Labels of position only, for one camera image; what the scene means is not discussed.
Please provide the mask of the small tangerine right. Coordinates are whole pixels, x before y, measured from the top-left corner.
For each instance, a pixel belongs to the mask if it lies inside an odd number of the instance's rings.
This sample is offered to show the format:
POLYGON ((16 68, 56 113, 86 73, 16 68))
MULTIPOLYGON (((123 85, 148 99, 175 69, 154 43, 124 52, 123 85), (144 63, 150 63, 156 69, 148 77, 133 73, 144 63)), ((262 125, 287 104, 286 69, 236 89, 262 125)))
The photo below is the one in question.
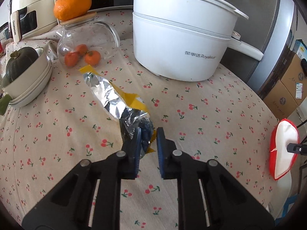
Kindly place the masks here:
POLYGON ((97 66, 99 64, 100 60, 101 60, 101 55, 96 50, 88 51, 84 56, 85 63, 87 63, 88 65, 91 65, 93 67, 97 66))

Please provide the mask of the cardboard box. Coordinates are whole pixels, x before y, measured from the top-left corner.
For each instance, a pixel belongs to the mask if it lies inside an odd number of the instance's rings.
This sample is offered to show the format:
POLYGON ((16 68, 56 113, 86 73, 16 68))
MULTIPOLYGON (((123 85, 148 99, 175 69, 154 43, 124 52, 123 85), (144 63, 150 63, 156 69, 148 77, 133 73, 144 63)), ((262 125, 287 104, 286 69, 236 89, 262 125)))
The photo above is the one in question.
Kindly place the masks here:
POLYGON ((290 92, 297 105, 300 105, 306 98, 306 76, 301 67, 301 59, 296 53, 281 78, 281 82, 290 92))
POLYGON ((263 101, 279 120, 290 116, 298 107, 295 99, 281 81, 277 81, 263 101))

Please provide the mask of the small tangerine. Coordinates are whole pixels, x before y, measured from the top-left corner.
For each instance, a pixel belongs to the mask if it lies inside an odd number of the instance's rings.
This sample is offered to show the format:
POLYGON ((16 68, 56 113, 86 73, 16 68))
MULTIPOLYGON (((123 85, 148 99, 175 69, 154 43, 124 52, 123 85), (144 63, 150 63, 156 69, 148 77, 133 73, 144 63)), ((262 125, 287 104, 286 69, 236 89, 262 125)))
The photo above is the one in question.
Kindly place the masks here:
POLYGON ((79 61, 78 52, 67 53, 64 57, 64 63, 67 67, 74 67, 79 61))
POLYGON ((75 51, 79 56, 84 56, 88 52, 88 47, 85 44, 80 44, 75 47, 75 51))
POLYGON ((96 50, 88 51, 84 56, 85 63, 87 63, 88 65, 91 65, 93 67, 97 66, 99 64, 100 60, 101 60, 101 55, 96 50))

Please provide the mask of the red instant noodle tray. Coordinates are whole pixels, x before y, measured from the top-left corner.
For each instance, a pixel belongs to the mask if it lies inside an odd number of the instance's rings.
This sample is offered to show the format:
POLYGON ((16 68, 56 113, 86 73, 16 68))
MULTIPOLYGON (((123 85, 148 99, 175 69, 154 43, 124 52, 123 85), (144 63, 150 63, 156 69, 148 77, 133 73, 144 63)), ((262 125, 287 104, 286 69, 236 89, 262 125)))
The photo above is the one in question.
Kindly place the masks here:
POLYGON ((290 171, 297 154, 287 151, 289 144, 298 144, 299 132, 293 122, 282 119, 273 129, 270 139, 269 172, 277 181, 290 171))

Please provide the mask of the grey refrigerator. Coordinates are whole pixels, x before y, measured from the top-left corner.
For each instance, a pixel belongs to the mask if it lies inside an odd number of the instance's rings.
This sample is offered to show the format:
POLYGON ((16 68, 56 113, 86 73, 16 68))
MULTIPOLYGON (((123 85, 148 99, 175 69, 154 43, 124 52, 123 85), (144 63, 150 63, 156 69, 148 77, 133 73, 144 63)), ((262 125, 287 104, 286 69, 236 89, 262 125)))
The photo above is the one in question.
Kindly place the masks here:
POLYGON ((293 0, 226 0, 249 16, 238 19, 235 31, 241 40, 263 53, 261 61, 227 49, 221 64, 252 90, 260 93, 286 45, 295 4, 293 0))

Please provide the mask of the cardboard box upper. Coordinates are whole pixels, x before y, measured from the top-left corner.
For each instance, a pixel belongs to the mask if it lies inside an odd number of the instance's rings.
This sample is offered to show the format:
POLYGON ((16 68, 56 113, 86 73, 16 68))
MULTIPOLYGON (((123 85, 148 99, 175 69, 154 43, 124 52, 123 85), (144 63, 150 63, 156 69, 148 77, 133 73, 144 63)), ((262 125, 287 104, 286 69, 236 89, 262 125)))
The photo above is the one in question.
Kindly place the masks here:
POLYGON ((306 76, 301 67, 301 59, 296 53, 281 78, 281 82, 290 92, 297 105, 300 105, 306 98, 306 76))

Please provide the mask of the glass jar with wooden lid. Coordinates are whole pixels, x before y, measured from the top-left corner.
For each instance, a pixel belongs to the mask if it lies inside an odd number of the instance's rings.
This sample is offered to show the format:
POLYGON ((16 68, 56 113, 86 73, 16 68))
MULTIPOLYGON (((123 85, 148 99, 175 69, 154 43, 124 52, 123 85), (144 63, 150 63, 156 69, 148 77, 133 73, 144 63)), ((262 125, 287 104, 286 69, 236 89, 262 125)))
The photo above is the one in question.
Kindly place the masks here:
POLYGON ((96 12, 86 14, 68 21, 61 21, 61 38, 57 46, 59 61, 68 70, 75 70, 87 66, 84 56, 79 56, 79 61, 74 67, 67 67, 64 57, 67 53, 76 52, 75 47, 85 44, 88 51, 96 50, 101 55, 99 65, 113 57, 120 47, 120 37, 116 29, 104 22, 97 20, 96 12))

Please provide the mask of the small tangerine left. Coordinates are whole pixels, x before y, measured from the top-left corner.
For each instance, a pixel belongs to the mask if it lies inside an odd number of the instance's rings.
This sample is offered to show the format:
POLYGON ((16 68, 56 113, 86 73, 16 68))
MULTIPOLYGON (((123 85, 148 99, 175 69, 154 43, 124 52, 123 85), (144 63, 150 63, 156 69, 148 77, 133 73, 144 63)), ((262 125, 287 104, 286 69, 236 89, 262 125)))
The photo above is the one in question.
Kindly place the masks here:
POLYGON ((67 53, 64 57, 64 63, 67 67, 74 67, 79 61, 78 52, 67 53))

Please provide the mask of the stacked white bowls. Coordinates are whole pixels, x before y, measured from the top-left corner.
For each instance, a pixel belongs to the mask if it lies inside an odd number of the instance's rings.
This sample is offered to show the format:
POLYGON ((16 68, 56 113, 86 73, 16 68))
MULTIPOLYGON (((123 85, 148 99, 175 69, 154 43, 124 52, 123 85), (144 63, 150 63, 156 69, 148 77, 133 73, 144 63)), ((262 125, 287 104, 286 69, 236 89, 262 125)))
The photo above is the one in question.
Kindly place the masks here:
POLYGON ((52 63, 43 48, 35 49, 39 57, 17 79, 10 82, 4 76, 1 88, 11 100, 8 105, 21 108, 32 102, 45 88, 52 74, 52 63))

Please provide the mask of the cherry print tablecloth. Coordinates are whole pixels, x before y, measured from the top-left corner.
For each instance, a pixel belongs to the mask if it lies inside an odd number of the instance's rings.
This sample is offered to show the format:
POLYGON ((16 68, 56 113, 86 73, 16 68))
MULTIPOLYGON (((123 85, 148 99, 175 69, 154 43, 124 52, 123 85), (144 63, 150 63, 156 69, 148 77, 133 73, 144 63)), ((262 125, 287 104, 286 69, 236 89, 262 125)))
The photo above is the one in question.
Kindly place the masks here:
POLYGON ((211 78, 184 82, 156 76, 134 57, 130 9, 100 12, 97 21, 120 37, 116 55, 96 71, 122 94, 135 94, 146 110, 125 108, 114 117, 78 70, 68 70, 56 50, 60 28, 9 43, 10 54, 43 48, 50 81, 28 105, 1 116, 1 209, 21 224, 25 215, 81 160, 100 161, 121 149, 141 129, 147 151, 136 179, 120 190, 121 229, 178 229, 175 180, 159 171, 156 129, 197 161, 218 161, 256 200, 267 206, 277 183, 269 172, 271 132, 277 120, 239 77, 219 65, 211 78))

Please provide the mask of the yellow foil wrapper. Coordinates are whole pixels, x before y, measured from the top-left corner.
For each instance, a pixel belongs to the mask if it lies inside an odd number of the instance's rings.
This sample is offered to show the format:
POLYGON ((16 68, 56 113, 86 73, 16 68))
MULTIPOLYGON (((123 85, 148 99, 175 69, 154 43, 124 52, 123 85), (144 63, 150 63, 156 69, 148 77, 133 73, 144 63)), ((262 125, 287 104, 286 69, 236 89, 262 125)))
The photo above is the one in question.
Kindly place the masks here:
POLYGON ((122 140, 131 140, 136 128, 141 129, 140 157, 153 152, 150 147, 155 140, 156 131, 151 121, 149 109, 138 94, 126 93, 112 81, 98 74, 87 65, 78 70, 93 95, 108 114, 119 120, 122 140))

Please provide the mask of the white trash bin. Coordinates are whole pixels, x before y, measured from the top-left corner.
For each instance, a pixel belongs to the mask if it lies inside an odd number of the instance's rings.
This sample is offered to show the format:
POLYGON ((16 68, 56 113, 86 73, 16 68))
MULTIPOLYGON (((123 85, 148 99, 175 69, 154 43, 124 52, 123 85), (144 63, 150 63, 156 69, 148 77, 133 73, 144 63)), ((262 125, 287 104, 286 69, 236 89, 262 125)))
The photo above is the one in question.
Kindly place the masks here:
POLYGON ((274 220, 281 214, 283 206, 290 194, 291 186, 292 177, 291 172, 289 171, 277 181, 276 188, 273 190, 272 198, 266 207, 274 220))

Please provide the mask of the green pumpkin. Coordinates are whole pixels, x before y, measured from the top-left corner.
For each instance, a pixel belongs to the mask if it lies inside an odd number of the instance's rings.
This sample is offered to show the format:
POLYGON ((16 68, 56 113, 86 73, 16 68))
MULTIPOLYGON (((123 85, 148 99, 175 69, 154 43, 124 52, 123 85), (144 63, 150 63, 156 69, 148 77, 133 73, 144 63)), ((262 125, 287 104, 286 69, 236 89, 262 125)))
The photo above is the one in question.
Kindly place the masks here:
POLYGON ((6 65, 6 74, 2 79, 1 86, 8 87, 10 84, 30 86, 29 74, 24 72, 38 59, 39 54, 32 47, 23 47, 10 54, 6 65))

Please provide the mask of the cream air fryer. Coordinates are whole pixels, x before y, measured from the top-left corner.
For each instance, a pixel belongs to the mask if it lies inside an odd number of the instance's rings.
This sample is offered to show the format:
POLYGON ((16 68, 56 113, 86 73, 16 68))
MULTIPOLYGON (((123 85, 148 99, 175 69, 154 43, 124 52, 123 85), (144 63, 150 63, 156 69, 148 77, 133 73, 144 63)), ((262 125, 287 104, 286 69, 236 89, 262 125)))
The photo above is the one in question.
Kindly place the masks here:
POLYGON ((14 42, 48 32, 58 22, 55 0, 12 0, 10 26, 14 42))

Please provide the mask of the white electric cooking pot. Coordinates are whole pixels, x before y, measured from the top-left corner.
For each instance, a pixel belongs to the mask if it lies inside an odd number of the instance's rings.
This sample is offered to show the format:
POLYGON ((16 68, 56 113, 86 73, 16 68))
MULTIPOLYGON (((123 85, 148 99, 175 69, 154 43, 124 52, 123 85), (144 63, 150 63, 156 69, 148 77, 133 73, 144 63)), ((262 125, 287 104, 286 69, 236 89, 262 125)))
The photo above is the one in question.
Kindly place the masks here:
POLYGON ((134 0, 135 58, 153 74, 181 81, 210 78, 228 48, 261 60, 234 30, 240 17, 246 15, 225 0, 134 0))

